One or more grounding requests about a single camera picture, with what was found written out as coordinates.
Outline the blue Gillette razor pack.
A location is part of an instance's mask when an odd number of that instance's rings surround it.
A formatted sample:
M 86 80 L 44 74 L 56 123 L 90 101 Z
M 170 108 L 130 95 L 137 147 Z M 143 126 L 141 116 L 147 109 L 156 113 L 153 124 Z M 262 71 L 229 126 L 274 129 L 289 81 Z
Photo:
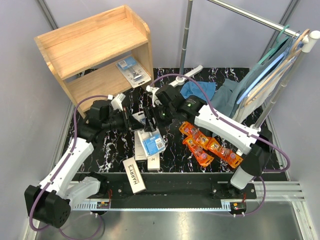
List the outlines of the blue Gillette razor pack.
M 143 129 L 136 131 L 147 158 L 152 155 L 162 153 L 166 149 L 159 130 L 156 130 L 155 132 L 145 132 Z

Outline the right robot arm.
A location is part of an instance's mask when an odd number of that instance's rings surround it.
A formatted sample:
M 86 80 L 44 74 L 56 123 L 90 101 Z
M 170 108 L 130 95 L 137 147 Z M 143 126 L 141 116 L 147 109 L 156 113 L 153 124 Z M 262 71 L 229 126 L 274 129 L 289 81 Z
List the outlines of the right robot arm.
M 184 98 L 180 91 L 168 84 L 161 88 L 147 86 L 152 96 L 152 106 L 144 109 L 150 125 L 169 125 L 174 119 L 187 121 L 224 138 L 244 154 L 244 160 L 237 167 L 230 183 L 228 195 L 239 198 L 245 187 L 254 178 L 262 175 L 271 157 L 269 130 L 258 132 L 214 110 L 205 100 L 191 95 Z

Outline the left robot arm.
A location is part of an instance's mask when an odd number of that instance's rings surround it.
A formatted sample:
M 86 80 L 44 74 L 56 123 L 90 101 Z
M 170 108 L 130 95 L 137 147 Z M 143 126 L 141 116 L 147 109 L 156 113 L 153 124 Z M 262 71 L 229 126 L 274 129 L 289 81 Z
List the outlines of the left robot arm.
M 75 206 L 91 196 L 103 198 L 108 194 L 107 178 L 94 172 L 73 187 L 69 185 L 82 163 L 94 152 L 102 134 L 112 130 L 132 132 L 144 127 L 126 108 L 113 108 L 111 100 L 95 100 L 82 124 L 74 128 L 74 138 L 57 165 L 37 186 L 29 185 L 25 190 L 31 228 L 38 230 L 34 220 L 60 228 Z

